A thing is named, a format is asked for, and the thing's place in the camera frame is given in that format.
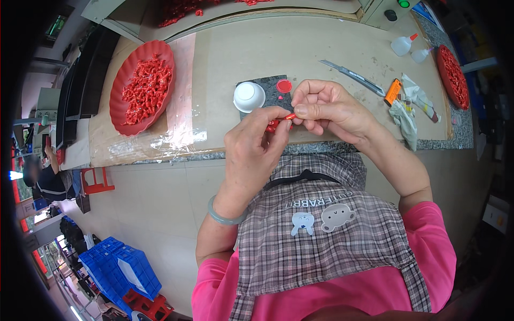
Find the red plastic stool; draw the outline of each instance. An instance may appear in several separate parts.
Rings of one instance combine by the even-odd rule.
[[[148,298],[130,289],[123,297],[123,300],[132,310],[144,313],[153,321],[165,320],[174,310],[172,307],[164,303],[166,298],[160,294],[152,302]],[[160,312],[158,318],[155,316],[157,312]]]
[[[87,171],[93,171],[93,180],[95,184],[93,185],[87,185],[85,174]],[[84,191],[84,194],[93,194],[93,193],[99,193],[104,191],[112,191],[114,189],[114,185],[107,185],[107,177],[105,175],[105,167],[102,167],[103,172],[103,184],[98,184],[96,182],[96,175],[95,175],[95,169],[94,168],[84,168],[80,171],[80,176],[82,179],[82,190]]]

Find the fingernail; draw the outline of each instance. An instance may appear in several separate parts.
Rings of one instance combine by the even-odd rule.
[[[295,114],[302,115],[302,116],[307,115],[307,106],[305,106],[305,105],[297,105],[295,107]]]

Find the orange lighter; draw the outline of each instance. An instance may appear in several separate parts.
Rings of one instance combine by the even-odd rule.
[[[387,106],[391,107],[391,105],[393,105],[393,101],[398,96],[401,86],[402,86],[402,84],[401,84],[400,80],[398,80],[398,78],[395,78],[395,80],[393,81],[393,84],[391,85],[391,87],[389,87],[387,95],[384,98],[384,101],[387,104]]]

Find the white cup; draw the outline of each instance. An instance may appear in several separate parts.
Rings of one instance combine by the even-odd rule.
[[[242,112],[249,113],[255,108],[261,108],[266,100],[264,89],[256,83],[244,82],[234,91],[234,105]]]

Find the red scalloped plate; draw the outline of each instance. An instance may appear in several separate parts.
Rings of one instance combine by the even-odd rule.
[[[153,116],[143,119],[140,123],[135,125],[122,125],[126,122],[125,112],[129,107],[129,102],[121,100],[121,93],[123,88],[129,84],[130,78],[137,68],[138,60],[149,60],[152,55],[158,52],[157,56],[161,60],[166,60],[166,64],[172,69],[172,77],[168,92],[162,105],[157,109]],[[114,128],[123,136],[135,136],[140,132],[148,129],[153,125],[166,110],[166,106],[170,103],[171,94],[175,88],[175,61],[173,60],[173,52],[171,51],[170,45],[164,41],[153,40],[142,44],[137,47],[136,50],[132,51],[128,55],[127,59],[123,62],[114,78],[113,88],[111,89],[111,99],[109,100],[109,113],[111,114],[111,121]]]
[[[450,70],[446,69],[446,65],[452,65],[455,66],[455,71],[457,73],[457,77],[461,80],[461,83],[459,83],[459,86],[462,87],[462,101],[458,99],[457,93],[455,92],[455,89],[452,86],[452,82],[450,80],[450,77],[448,76]],[[469,108],[469,92],[468,92],[468,85],[466,82],[466,78],[464,77],[464,74],[462,73],[461,67],[453,56],[453,53],[451,53],[450,49],[446,47],[445,45],[440,45],[439,50],[437,51],[437,68],[439,70],[439,75],[441,77],[441,80],[443,81],[443,84],[445,86],[446,92],[450,96],[453,103],[463,109],[468,110]]]

